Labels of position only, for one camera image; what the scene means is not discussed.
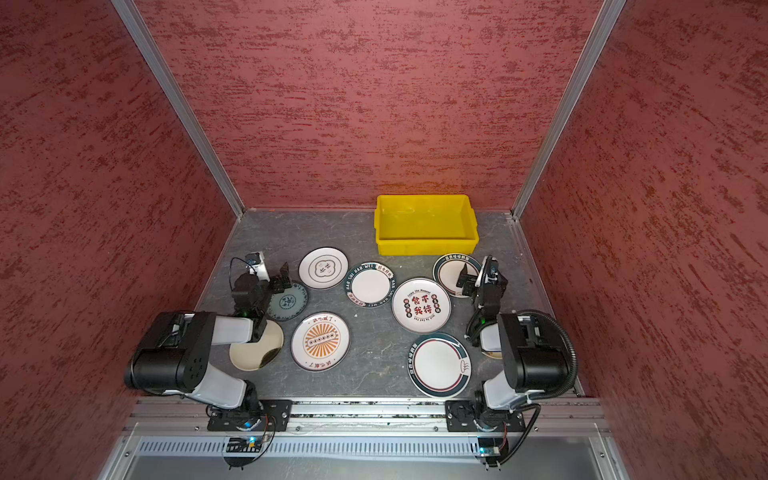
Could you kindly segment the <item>blue floral teal plate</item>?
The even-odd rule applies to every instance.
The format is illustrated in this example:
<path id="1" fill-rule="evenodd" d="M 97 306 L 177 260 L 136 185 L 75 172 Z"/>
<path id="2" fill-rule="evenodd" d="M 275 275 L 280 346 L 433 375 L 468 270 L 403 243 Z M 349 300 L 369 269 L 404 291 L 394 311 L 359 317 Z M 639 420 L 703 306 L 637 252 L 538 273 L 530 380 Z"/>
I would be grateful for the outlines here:
<path id="1" fill-rule="evenodd" d="M 281 293 L 271 296 L 267 315 L 271 320 L 285 322 L 298 317 L 308 304 L 308 292 L 304 285 L 293 283 Z"/>

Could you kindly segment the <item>white plate black cloud emblem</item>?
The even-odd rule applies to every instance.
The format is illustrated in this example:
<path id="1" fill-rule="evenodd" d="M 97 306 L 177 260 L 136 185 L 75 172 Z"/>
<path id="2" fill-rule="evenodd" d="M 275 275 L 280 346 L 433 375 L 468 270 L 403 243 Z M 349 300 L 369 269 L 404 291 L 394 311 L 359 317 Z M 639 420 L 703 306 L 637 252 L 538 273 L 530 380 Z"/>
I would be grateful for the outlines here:
<path id="1" fill-rule="evenodd" d="M 298 268 L 300 281 L 311 289 L 325 290 L 342 282 L 347 275 L 349 261 L 339 249 L 321 247 L 307 253 Z"/>

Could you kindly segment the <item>cream plate black floral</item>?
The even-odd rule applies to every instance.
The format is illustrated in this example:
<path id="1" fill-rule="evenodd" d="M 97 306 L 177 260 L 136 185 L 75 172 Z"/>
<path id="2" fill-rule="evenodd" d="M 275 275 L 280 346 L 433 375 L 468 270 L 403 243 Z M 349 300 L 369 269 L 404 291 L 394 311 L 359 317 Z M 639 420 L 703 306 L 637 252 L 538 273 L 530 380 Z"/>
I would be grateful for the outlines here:
<path id="1" fill-rule="evenodd" d="M 256 371 L 272 362 L 284 345 L 284 333 L 280 325 L 268 320 L 258 342 L 231 344 L 229 358 L 241 371 Z"/>

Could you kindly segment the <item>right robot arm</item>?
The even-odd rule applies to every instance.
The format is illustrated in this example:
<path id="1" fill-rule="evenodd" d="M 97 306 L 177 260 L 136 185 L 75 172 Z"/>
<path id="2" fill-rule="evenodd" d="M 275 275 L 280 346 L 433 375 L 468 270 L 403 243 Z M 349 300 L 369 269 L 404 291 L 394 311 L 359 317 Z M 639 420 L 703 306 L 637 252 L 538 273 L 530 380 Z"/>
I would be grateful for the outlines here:
<path id="1" fill-rule="evenodd" d="M 477 417 L 522 412 L 539 400 L 559 397 L 575 386 L 578 376 L 573 342 L 552 316 L 536 309 L 501 312 L 507 284 L 492 256 L 476 274 L 463 267 L 456 281 L 474 306 L 464 338 L 479 347 L 484 331 L 496 331 L 503 361 L 502 371 L 475 394 Z"/>

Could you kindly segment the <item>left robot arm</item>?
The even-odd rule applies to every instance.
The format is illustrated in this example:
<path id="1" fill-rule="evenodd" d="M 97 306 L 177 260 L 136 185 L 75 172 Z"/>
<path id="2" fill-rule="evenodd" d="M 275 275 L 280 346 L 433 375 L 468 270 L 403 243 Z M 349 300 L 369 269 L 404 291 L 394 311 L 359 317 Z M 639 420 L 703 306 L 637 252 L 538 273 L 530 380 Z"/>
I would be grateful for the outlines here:
<path id="1" fill-rule="evenodd" d="M 255 387 L 209 362 L 214 345 L 257 344 L 265 336 L 272 297 L 292 286 L 283 264 L 271 276 L 263 255 L 242 260 L 247 271 L 230 282 L 232 315 L 210 311 L 158 314 L 139 342 L 124 372 L 127 388 L 150 395 L 179 395 L 219 410 L 259 415 Z"/>

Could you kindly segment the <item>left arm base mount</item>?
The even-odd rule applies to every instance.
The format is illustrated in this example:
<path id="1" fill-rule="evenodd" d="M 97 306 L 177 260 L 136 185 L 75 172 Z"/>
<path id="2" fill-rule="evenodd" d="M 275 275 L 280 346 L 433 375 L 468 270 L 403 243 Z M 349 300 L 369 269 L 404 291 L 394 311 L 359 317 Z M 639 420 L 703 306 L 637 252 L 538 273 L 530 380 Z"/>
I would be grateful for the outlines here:
<path id="1" fill-rule="evenodd" d="M 294 402 L 288 399 L 259 400 L 255 409 L 206 407 L 210 432 L 284 432 Z"/>

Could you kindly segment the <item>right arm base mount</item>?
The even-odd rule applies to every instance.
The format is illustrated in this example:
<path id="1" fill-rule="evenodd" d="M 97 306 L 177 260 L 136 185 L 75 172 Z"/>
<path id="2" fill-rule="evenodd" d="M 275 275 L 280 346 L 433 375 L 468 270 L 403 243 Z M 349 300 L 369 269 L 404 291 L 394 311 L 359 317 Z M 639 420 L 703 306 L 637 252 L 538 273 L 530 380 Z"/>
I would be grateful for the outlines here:
<path id="1" fill-rule="evenodd" d="M 444 404 L 449 432 L 522 433 L 525 420 L 509 410 L 493 410 L 480 401 L 448 400 Z"/>

